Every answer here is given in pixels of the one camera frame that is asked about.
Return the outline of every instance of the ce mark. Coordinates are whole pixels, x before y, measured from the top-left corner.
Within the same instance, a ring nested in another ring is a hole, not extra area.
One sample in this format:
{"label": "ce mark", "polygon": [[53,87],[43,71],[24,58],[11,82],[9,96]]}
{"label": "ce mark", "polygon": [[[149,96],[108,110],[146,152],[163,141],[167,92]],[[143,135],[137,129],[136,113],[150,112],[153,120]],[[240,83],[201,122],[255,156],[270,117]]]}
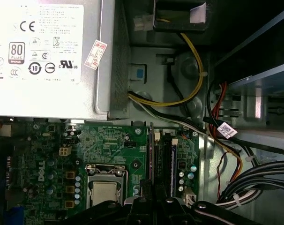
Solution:
{"label": "ce mark", "polygon": [[[21,29],[22,31],[24,31],[24,32],[26,31],[26,30],[24,29],[24,26],[25,26],[24,24],[25,24],[25,23],[26,23],[26,21],[22,21],[21,24],[20,24],[20,26],[19,26],[20,29]],[[34,23],[35,23],[35,21],[30,22],[30,24],[29,24],[29,30],[32,31],[32,32],[35,32],[35,30],[34,30]]]}

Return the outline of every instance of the white label tag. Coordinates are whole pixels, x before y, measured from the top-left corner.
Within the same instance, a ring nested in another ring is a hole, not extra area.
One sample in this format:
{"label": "white label tag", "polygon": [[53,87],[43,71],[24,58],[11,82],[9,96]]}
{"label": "white label tag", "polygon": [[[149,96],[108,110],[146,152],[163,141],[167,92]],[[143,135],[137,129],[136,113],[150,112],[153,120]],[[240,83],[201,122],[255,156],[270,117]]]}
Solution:
{"label": "white label tag", "polygon": [[84,7],[5,2],[0,1],[0,82],[80,82]]}
{"label": "white label tag", "polygon": [[230,125],[227,123],[221,124],[220,127],[217,128],[217,130],[226,138],[229,139],[230,137],[233,137],[237,134],[237,131],[233,129]]}
{"label": "white label tag", "polygon": [[97,69],[101,57],[105,52],[105,49],[108,45],[101,41],[95,40],[94,45],[90,51],[90,54],[85,62],[85,66],[88,66],[92,69]]}

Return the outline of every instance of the motherboard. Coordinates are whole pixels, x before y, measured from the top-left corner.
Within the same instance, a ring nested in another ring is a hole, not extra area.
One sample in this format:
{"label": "motherboard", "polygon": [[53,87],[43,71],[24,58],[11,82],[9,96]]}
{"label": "motherboard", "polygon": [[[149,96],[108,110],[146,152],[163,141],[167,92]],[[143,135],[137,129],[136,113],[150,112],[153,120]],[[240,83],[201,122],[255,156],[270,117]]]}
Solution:
{"label": "motherboard", "polygon": [[[198,139],[183,128],[154,129],[155,177],[187,206],[198,193]],[[6,183],[22,193],[25,225],[56,224],[107,200],[123,204],[149,179],[148,127],[19,121],[2,126],[0,142],[14,146]]]}
{"label": "motherboard", "polygon": [[9,188],[24,192],[25,225],[54,224],[106,200],[122,204],[139,196],[146,170],[146,127],[11,126],[18,126],[20,137]]}

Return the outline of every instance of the white cable tie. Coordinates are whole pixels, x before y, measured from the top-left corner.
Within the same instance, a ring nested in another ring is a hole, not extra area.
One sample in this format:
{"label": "white cable tie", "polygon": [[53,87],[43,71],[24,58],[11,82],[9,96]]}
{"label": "white cable tie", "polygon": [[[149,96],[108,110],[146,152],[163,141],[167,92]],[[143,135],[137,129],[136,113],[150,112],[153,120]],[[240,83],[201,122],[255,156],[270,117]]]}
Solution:
{"label": "white cable tie", "polygon": [[240,202],[239,202],[240,196],[239,196],[238,194],[234,193],[234,194],[233,194],[233,198],[234,198],[234,200],[236,201],[236,204],[237,204],[239,207],[242,206],[242,205],[240,204]]}
{"label": "white cable tie", "polygon": [[199,73],[199,76],[207,76],[207,75],[208,75],[208,72],[206,71]]}
{"label": "white cable tie", "polygon": [[247,156],[247,157],[245,158],[245,161],[251,162],[254,158],[255,158],[255,156]]}

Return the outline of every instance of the yellow wire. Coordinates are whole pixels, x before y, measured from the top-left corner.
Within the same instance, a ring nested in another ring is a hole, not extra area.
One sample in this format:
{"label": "yellow wire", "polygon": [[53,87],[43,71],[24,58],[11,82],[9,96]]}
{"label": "yellow wire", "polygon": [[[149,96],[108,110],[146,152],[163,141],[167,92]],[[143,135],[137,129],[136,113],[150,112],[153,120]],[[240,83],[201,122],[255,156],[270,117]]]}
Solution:
{"label": "yellow wire", "polygon": [[223,145],[219,140],[215,139],[211,133],[211,131],[209,130],[209,127],[207,127],[207,130],[209,132],[209,135],[215,140],[215,143],[217,143],[221,148],[224,148],[225,150],[227,150],[229,153],[231,153],[234,157],[236,157],[239,162],[240,162],[240,167],[238,169],[237,174],[235,175],[234,179],[236,179],[236,177],[239,176],[239,174],[241,173],[242,169],[243,169],[243,161],[242,159],[236,154],[234,153],[231,149],[227,148],[225,145]]}
{"label": "yellow wire", "polygon": [[[163,22],[170,22],[166,19],[158,19],[159,21],[163,21]],[[186,41],[186,43],[188,44],[188,46],[190,47],[193,55],[195,56],[195,59],[197,61],[198,64],[198,68],[199,68],[199,73],[201,74],[202,72],[204,72],[204,68],[203,68],[203,64],[202,64],[202,60],[197,52],[197,50],[195,49],[194,45],[192,44],[192,42],[190,41],[190,39],[187,37],[186,34],[181,33],[181,36],[184,38],[184,40]],[[136,97],[132,94],[128,94],[128,96],[130,96],[131,98],[135,99],[137,102],[140,102],[144,105],[151,105],[151,106],[172,106],[172,105],[177,105],[177,104],[181,104],[181,103],[185,103],[186,101],[190,100],[191,98],[193,98],[198,91],[200,90],[200,88],[202,87],[202,82],[203,82],[203,76],[200,75],[199,79],[198,79],[198,83],[195,87],[195,89],[192,91],[192,93],[185,99],[181,100],[181,101],[177,101],[177,102],[169,102],[169,103],[164,103],[164,102],[152,102],[152,101],[148,101],[145,99],[141,99],[139,97]]]}

